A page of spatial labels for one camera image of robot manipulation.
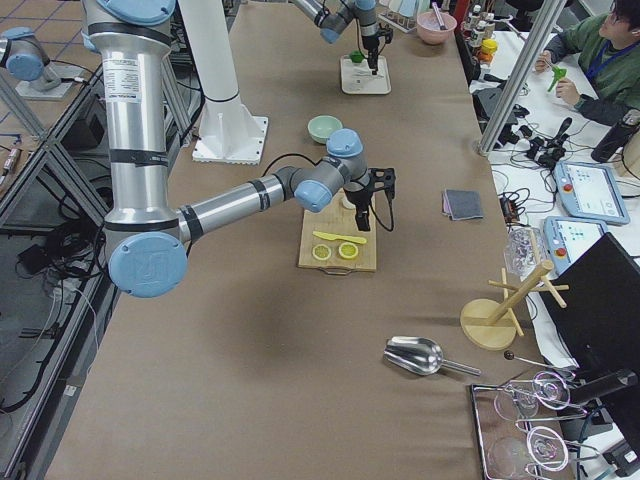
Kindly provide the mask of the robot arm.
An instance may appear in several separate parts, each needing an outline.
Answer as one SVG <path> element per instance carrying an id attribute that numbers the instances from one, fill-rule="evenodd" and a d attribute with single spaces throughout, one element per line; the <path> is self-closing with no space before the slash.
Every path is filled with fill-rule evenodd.
<path id="1" fill-rule="evenodd" d="M 336 12 L 331 12 L 320 1 L 293 0 L 292 3 L 313 21 L 320 29 L 321 37 L 330 44 L 356 20 L 360 27 L 362 45 L 367 52 L 369 69 L 373 75 L 378 73 L 380 38 L 384 33 L 383 27 L 378 23 L 375 1 L 343 1 Z"/>
<path id="2" fill-rule="evenodd" d="M 187 249 L 204 234 L 295 199 L 323 210 L 338 192 L 369 229 L 373 170 L 358 134 L 340 129 L 311 168 L 284 167 L 214 198 L 173 209 L 168 203 L 162 68 L 171 49 L 171 18 L 183 19 L 204 97 L 198 161 L 256 164 L 268 121 L 243 104 L 228 28 L 218 1 L 87 1 L 85 38 L 100 53 L 104 74 L 114 205 L 104 231 L 108 270 L 122 291 L 142 298 L 175 288 L 187 270 Z"/>

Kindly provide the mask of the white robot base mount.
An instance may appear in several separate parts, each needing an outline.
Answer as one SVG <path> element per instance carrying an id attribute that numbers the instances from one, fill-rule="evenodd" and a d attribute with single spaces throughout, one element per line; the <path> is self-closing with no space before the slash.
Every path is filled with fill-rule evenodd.
<path id="1" fill-rule="evenodd" d="M 259 164 L 268 119 L 252 115 L 241 99 L 222 3 L 187 0 L 179 7 L 205 100 L 193 159 Z"/>

